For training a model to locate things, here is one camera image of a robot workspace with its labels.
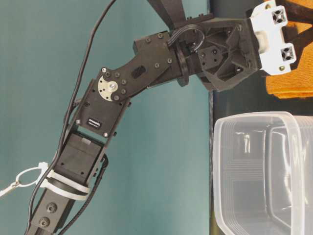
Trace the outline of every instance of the black arm segment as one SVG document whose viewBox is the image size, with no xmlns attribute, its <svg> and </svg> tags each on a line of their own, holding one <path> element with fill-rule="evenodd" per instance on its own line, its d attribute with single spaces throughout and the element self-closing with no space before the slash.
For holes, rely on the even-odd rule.
<svg viewBox="0 0 313 235">
<path fill-rule="evenodd" d="M 179 13 L 167 23 L 173 29 L 171 32 L 136 40 L 133 60 L 115 70 L 102 68 L 90 82 L 67 130 L 60 160 L 54 168 L 56 173 L 88 187 L 98 173 L 119 121 L 130 106 L 130 99 L 144 89 L 173 80 L 185 86 L 189 76 L 196 74 L 208 90 L 225 90 L 261 67 L 258 43 L 249 19 L 214 19 L 212 15 L 200 15 L 185 20 L 184 14 Z M 169 47 L 167 41 L 175 30 L 189 24 L 201 26 L 205 33 L 199 50 L 189 49 L 199 41 L 194 31 L 187 31 Z M 88 136 L 84 129 L 96 133 L 99 139 Z M 86 195 L 55 179 L 48 180 L 64 191 Z M 34 210 L 28 235 L 56 233 L 64 226 L 74 202 L 46 189 Z"/>
</svg>

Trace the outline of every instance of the key ring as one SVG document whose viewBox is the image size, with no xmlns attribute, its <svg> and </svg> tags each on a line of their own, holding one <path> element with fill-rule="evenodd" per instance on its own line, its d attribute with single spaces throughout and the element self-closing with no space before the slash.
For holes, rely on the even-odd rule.
<svg viewBox="0 0 313 235">
<path fill-rule="evenodd" d="M 29 183 L 29 184 L 26 184 L 26 185 L 23 185 L 20 182 L 20 177 L 22 175 L 24 175 L 27 172 L 30 172 L 30 171 L 33 171 L 33 170 L 38 170 L 38 169 L 41 170 L 41 173 L 40 173 L 40 175 L 38 176 L 38 178 L 35 181 L 33 181 L 33 182 Z M 17 187 L 25 188 L 25 187 L 29 187 L 29 186 L 32 186 L 34 184 L 37 184 L 39 182 L 39 180 L 41 179 L 41 177 L 44 175 L 44 173 L 47 171 L 47 169 L 48 169 L 48 163 L 43 162 L 43 163 L 39 163 L 38 167 L 33 167 L 33 168 L 30 168 L 30 169 L 23 170 L 15 178 L 15 182 L 17 183 L 16 188 Z"/>
</svg>

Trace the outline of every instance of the key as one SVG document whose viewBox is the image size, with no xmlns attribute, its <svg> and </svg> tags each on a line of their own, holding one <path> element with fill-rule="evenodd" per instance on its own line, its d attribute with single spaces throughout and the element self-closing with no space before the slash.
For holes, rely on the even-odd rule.
<svg viewBox="0 0 313 235">
<path fill-rule="evenodd" d="M 12 184 L 10 184 L 9 187 L 5 188 L 4 190 L 0 191 L 0 197 L 8 194 L 9 192 L 11 192 L 12 190 L 16 189 L 19 186 L 19 182 L 13 182 Z"/>
</svg>

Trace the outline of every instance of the clear plastic container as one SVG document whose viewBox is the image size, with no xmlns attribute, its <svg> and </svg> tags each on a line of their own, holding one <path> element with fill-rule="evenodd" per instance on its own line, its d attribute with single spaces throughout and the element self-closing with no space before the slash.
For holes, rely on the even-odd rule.
<svg viewBox="0 0 313 235">
<path fill-rule="evenodd" d="M 313 117 L 218 120 L 213 168 L 215 216 L 226 235 L 313 235 Z"/>
</svg>

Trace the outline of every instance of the robotic arm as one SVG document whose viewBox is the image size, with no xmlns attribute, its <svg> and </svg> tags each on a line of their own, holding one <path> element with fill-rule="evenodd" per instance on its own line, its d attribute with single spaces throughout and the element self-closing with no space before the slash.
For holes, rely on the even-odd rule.
<svg viewBox="0 0 313 235">
<path fill-rule="evenodd" d="M 293 44 L 286 44 L 282 34 L 288 22 L 285 8 L 274 0 L 257 6 L 246 19 L 219 19 L 212 14 L 186 19 L 181 0 L 148 2 L 170 31 L 136 40 L 135 57 L 129 63 L 115 70 L 103 67 L 91 80 L 68 125 L 60 158 L 41 184 L 45 190 L 27 235 L 56 233 L 74 202 L 86 201 L 59 233 L 63 234 L 84 211 L 108 165 L 105 152 L 116 127 L 131 98 L 144 89 L 173 80 L 183 87 L 196 74 L 207 90 L 223 91 L 258 70 L 289 72 L 296 61 Z M 84 129 L 106 141 L 88 136 Z"/>
</svg>

